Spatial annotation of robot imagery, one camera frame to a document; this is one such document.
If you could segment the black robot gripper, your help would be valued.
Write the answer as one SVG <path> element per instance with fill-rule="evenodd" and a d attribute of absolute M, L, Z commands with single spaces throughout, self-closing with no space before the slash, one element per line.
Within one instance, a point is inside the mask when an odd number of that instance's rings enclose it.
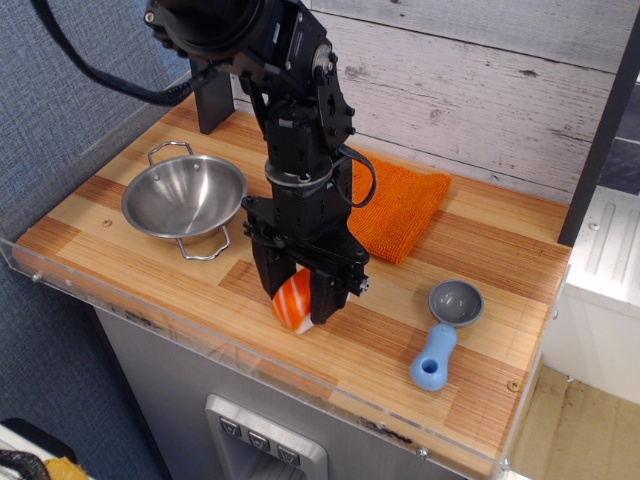
<path fill-rule="evenodd" d="M 273 298 L 299 266 L 311 270 L 311 322 L 325 324 L 345 307 L 350 293 L 361 295 L 369 287 L 370 255 L 347 222 L 352 210 L 371 197 L 352 199 L 351 159 L 325 163 L 319 174 L 278 171 L 271 164 L 265 170 L 271 196 L 242 200 L 245 234 L 262 287 Z"/>

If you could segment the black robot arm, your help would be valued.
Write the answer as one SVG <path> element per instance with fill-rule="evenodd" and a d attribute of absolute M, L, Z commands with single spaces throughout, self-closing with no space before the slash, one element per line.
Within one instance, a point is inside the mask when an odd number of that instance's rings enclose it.
<path fill-rule="evenodd" d="M 275 295 L 310 273 L 310 319 L 326 322 L 368 286 L 366 249 L 348 219 L 354 110 L 341 92 L 326 29 L 299 1 L 151 1 L 146 24 L 164 47 L 235 75 L 268 147 L 270 197 L 249 196 L 245 232 L 262 286 Z"/>

